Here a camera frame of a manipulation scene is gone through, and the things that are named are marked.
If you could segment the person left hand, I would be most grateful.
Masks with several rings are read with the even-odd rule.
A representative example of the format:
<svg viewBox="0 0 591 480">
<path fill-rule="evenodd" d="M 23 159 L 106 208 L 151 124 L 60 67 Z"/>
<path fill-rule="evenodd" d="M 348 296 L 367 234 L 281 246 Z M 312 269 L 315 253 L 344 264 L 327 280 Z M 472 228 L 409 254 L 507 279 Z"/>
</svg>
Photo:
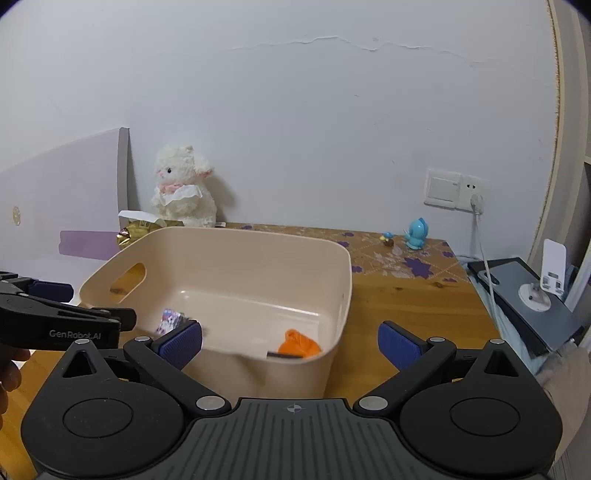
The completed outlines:
<svg viewBox="0 0 591 480">
<path fill-rule="evenodd" d="M 8 393 L 16 390 L 22 382 L 17 362 L 26 362 L 31 356 L 28 349 L 18 349 L 4 344 L 0 347 L 0 414 L 8 409 Z"/>
</svg>

